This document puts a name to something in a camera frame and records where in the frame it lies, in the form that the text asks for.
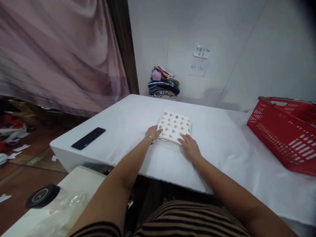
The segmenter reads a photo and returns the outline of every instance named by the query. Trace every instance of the black round object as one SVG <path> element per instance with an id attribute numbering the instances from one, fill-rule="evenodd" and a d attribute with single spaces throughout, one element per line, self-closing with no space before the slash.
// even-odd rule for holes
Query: black round object
<path id="1" fill-rule="evenodd" d="M 49 184 L 33 193 L 26 201 L 26 208 L 42 208 L 51 203 L 59 194 L 60 187 Z"/>

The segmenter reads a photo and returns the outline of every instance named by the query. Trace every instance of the plastic basket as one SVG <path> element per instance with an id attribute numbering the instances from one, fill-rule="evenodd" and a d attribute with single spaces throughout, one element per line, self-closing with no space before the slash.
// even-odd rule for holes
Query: plastic basket
<path id="1" fill-rule="evenodd" d="M 278 97 L 258 99 L 248 127 L 288 170 L 316 176 L 316 104 Z"/>

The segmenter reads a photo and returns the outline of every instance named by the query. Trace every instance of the white tablecloth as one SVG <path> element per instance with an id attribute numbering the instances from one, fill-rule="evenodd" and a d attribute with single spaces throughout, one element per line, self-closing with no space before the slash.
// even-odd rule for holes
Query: white tablecloth
<path id="1" fill-rule="evenodd" d="M 84 162 L 115 166 L 166 109 L 189 116 L 202 155 L 277 215 L 316 225 L 316 178 L 285 169 L 247 127 L 247 113 L 130 95 L 50 145 L 68 171 Z M 106 132 L 81 151 L 71 147 L 96 127 Z M 181 149 L 160 142 L 150 146 L 139 174 L 212 192 Z"/>

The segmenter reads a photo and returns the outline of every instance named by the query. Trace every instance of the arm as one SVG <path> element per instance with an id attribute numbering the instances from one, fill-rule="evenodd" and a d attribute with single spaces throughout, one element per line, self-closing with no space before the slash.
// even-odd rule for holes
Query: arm
<path id="1" fill-rule="evenodd" d="M 202 157 L 197 142 L 190 135 L 179 139 L 186 157 L 212 187 L 226 209 L 236 217 L 251 236 L 297 236 L 265 204 Z"/>
<path id="2" fill-rule="evenodd" d="M 157 139 L 161 130 L 152 126 L 146 132 Z M 112 222 L 123 233 L 125 213 L 132 187 L 141 168 L 147 150 L 152 143 L 150 137 L 145 137 L 132 149 L 101 183 L 93 198 L 72 227 L 67 236 L 94 222 Z"/>

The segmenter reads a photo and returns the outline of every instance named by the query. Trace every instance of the basket handle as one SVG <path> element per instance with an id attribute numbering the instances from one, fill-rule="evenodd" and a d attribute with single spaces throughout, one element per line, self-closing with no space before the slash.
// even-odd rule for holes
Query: basket handle
<path id="1" fill-rule="evenodd" d="M 314 102 L 310 102 L 310 101 L 306 101 L 306 100 L 299 100 L 299 99 L 289 99 L 289 98 L 281 98 L 281 97 L 263 97 L 263 96 L 259 96 L 258 99 L 264 100 L 265 102 L 274 105 L 274 103 L 271 103 L 270 101 L 266 100 L 265 98 L 270 98 L 270 99 L 285 99 L 285 100 L 295 100 L 295 101 L 301 101 L 301 102 L 305 102 L 305 103 L 309 103 L 309 104 L 313 104 L 316 105 L 316 103 Z M 311 125 L 312 127 L 316 128 L 316 126 L 312 123 L 308 123 L 309 125 Z"/>
<path id="2" fill-rule="evenodd" d="M 299 99 L 290 99 L 290 98 L 282 98 L 282 97 L 263 97 L 263 96 L 259 96 L 258 99 L 261 98 L 263 100 L 265 100 L 264 98 L 270 98 L 270 99 L 284 99 L 284 100 L 294 100 L 294 101 L 301 101 L 301 102 L 305 102 L 308 104 L 313 104 L 316 105 L 316 103 L 311 102 L 311 101 L 306 101 L 306 100 L 299 100 Z"/>

